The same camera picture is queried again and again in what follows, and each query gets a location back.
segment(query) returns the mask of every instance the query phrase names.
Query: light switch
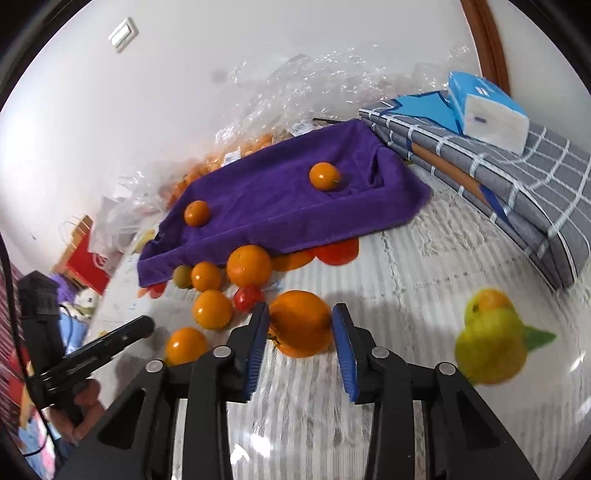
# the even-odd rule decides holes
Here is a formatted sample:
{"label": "light switch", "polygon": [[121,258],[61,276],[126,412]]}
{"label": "light switch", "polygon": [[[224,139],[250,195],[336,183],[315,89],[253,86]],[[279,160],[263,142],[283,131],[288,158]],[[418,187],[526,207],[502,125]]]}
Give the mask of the light switch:
{"label": "light switch", "polygon": [[135,28],[133,20],[127,17],[123,20],[113,33],[109,35],[109,41],[111,45],[115,47],[117,52],[122,51],[130,41],[132,41],[138,35],[138,29]]}

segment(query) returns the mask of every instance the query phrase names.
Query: person's hand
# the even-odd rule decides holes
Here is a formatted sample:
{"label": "person's hand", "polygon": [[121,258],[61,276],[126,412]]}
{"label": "person's hand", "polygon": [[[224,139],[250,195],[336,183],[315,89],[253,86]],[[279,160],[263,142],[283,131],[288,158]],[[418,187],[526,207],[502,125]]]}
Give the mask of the person's hand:
{"label": "person's hand", "polygon": [[78,443],[105,413],[105,408],[99,401],[100,383],[89,380],[86,388],[74,398],[74,403],[80,406],[84,420],[74,427],[65,412],[53,407],[49,408],[49,419],[62,438],[69,443]]}

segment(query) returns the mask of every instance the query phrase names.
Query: black tool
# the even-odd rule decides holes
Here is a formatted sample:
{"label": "black tool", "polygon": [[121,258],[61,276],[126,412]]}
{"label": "black tool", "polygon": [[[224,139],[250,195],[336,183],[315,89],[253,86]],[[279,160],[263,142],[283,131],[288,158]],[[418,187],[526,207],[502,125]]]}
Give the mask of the black tool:
{"label": "black tool", "polygon": [[34,375],[29,395],[39,409],[55,406],[63,410],[74,425],[82,422],[74,397],[90,374],[112,357],[154,331],[154,321],[141,316],[117,330],[66,355],[60,334],[57,283],[39,272],[18,281],[21,326]]}
{"label": "black tool", "polygon": [[344,303],[333,334],[345,391],[374,403],[366,480],[414,478],[413,400],[423,404],[429,480],[537,480],[530,463],[470,382],[452,364],[407,364],[356,327]]}
{"label": "black tool", "polygon": [[[227,345],[192,364],[149,362],[81,442],[58,480],[168,480],[176,406],[187,398],[183,477],[231,480],[226,402],[256,390],[269,325],[257,304]],[[333,334],[345,383],[356,404],[374,403],[366,480],[414,479],[413,400],[423,402],[428,480],[536,480],[519,447],[452,364],[407,364],[353,325],[344,304]]]}
{"label": "black tool", "polygon": [[226,402],[246,403],[256,390],[269,330],[258,303],[226,345],[195,362],[167,368],[152,360],[80,443],[59,480],[170,480],[176,407],[188,398],[183,478],[232,478]]}

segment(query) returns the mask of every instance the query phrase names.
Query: gray checkered fabric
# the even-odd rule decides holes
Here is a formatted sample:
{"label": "gray checkered fabric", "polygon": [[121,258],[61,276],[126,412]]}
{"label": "gray checkered fabric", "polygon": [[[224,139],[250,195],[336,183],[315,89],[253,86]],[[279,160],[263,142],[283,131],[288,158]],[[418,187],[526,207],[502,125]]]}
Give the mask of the gray checkered fabric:
{"label": "gray checkered fabric", "polygon": [[[386,145],[448,184],[501,228],[549,284],[570,287],[591,249],[589,153],[547,128],[531,124],[523,156],[461,137],[428,119],[383,115],[380,102],[359,110]],[[449,176],[412,152],[414,142],[493,191],[511,225]]]}

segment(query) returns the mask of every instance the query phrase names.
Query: purple towel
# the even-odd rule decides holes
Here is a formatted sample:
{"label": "purple towel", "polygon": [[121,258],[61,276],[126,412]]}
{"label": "purple towel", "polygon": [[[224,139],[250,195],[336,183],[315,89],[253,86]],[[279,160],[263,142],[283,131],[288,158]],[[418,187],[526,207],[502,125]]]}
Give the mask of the purple towel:
{"label": "purple towel", "polygon": [[[322,161],[341,172],[340,189],[321,192],[310,184],[310,169]],[[278,255],[402,225],[429,195],[362,121],[316,130],[194,181],[144,248],[139,284],[167,281],[179,265],[225,264],[241,245]],[[194,200],[205,200],[212,214],[200,228],[183,219]]]}

